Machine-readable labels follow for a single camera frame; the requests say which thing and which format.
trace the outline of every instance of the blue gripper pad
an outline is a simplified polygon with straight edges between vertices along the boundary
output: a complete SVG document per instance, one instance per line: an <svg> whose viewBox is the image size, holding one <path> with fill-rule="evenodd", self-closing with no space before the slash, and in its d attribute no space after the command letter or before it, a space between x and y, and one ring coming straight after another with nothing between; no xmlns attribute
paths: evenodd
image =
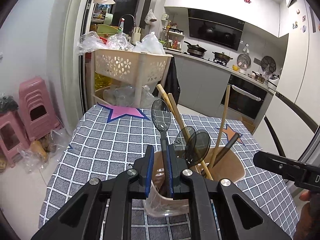
<svg viewBox="0 0 320 240"><path fill-rule="evenodd" d="M171 166L171 159L170 159L170 149L169 145L167 146L167 167L168 167L168 176L169 176L169 192L170 197L173 197L173 175L172 175L172 166Z"/></svg>
<svg viewBox="0 0 320 240"><path fill-rule="evenodd" d="M147 146L146 154L144 157L148 158L148 167L146 172L146 189L145 189L146 197L148 197L150 193L150 188L151 188L153 162L155 160L155 149L152 145Z"/></svg>

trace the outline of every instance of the refrigerator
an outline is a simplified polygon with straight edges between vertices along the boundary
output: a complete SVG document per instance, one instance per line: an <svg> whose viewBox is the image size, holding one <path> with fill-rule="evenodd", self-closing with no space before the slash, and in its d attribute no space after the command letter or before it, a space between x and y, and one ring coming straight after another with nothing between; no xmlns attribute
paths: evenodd
<svg viewBox="0 0 320 240"><path fill-rule="evenodd" d="M288 8L288 47L276 93L253 136L264 151L320 166L320 21L305 0ZM297 189L287 182L293 193Z"/></svg>

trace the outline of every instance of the pink plastic stool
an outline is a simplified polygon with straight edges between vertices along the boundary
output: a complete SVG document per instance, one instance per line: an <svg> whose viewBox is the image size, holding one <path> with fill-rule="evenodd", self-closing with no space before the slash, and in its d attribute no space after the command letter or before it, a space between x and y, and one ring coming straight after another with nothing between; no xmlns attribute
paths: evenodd
<svg viewBox="0 0 320 240"><path fill-rule="evenodd" d="M30 141L39 140L51 130L61 128L41 77L20 84L19 108Z"/></svg>
<svg viewBox="0 0 320 240"><path fill-rule="evenodd" d="M12 168L15 166L13 157L17 155L19 146L28 149L30 142L17 111L7 112L0 116L0 147Z"/></svg>

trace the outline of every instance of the checkered tablecloth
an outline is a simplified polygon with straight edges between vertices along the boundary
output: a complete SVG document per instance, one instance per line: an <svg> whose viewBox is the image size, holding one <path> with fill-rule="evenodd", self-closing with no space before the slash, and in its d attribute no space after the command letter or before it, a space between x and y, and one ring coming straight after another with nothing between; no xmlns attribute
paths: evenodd
<svg viewBox="0 0 320 240"><path fill-rule="evenodd" d="M155 150L161 150L160 133L153 126L151 111L142 112L149 120L124 116L107 123L110 110L100 105L93 106L83 116L47 185L39 228L90 178L97 177L102 181L115 178L129 164L143 157L148 144L154 145ZM212 140L211 147L214 147L221 124L220 118L183 114L182 119L186 125L191 125L196 130L207 130ZM226 120L226 123L235 132L242 134L244 143L236 142L232 147L246 172L245 179L236 185L293 237L298 215L282 178L253 165L253 155L260 150L260 146L240 121ZM167 133L170 143L174 142L179 130L177 122L172 118ZM226 143L227 137L223 134L220 144ZM146 215L141 200L133 200L131 235L132 240L190 239L189 217L180 215L153 218Z"/></svg>

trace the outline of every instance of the range hood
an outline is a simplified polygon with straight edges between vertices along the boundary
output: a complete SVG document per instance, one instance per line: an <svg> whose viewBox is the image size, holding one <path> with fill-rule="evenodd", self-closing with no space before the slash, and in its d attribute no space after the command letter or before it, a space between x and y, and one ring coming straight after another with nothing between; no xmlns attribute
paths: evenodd
<svg viewBox="0 0 320 240"><path fill-rule="evenodd" d="M188 9L189 35L238 50L244 21L204 10Z"/></svg>

